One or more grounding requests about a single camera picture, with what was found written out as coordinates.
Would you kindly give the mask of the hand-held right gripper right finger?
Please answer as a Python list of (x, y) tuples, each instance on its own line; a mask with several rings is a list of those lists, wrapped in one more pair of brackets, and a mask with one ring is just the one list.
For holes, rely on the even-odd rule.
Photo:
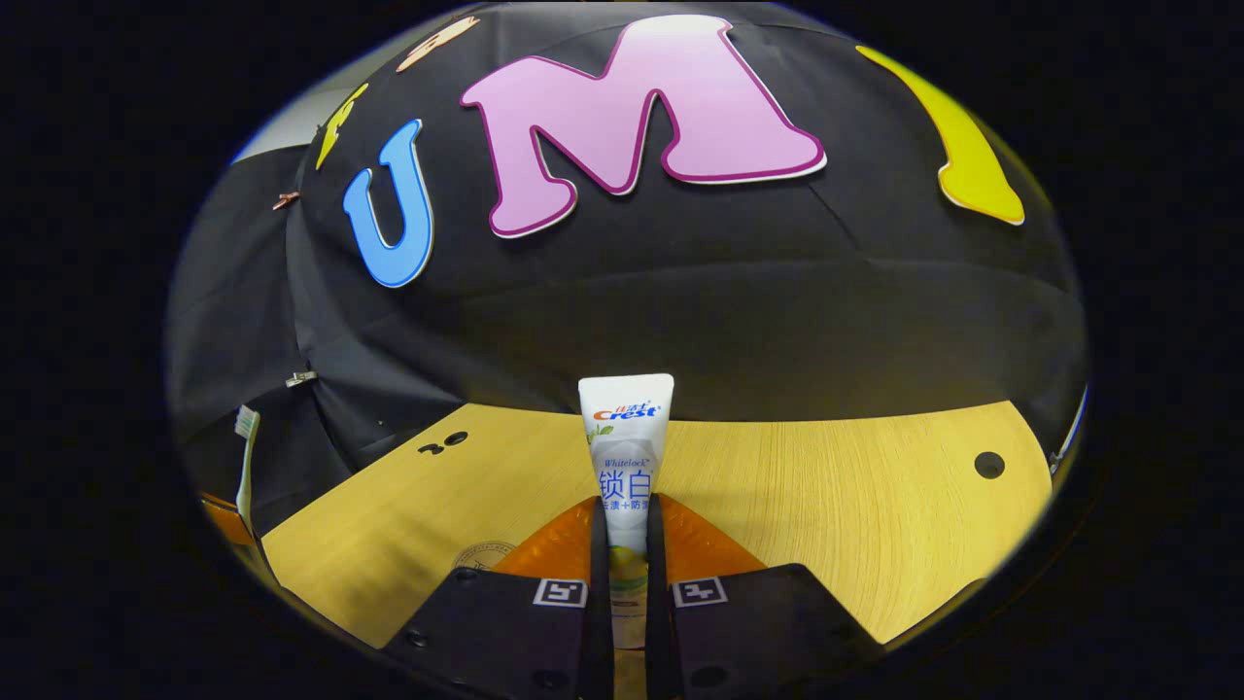
[(764, 566), (668, 495), (653, 500), (647, 543), (648, 696), (831, 698), (880, 660), (809, 568)]

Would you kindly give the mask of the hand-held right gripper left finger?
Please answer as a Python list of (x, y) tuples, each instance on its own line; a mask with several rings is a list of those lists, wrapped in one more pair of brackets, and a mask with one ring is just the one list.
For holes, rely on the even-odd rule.
[(527, 577), (453, 569), (384, 645), (388, 660), (439, 698), (612, 698), (607, 523), (585, 501), (573, 545), (586, 573)]

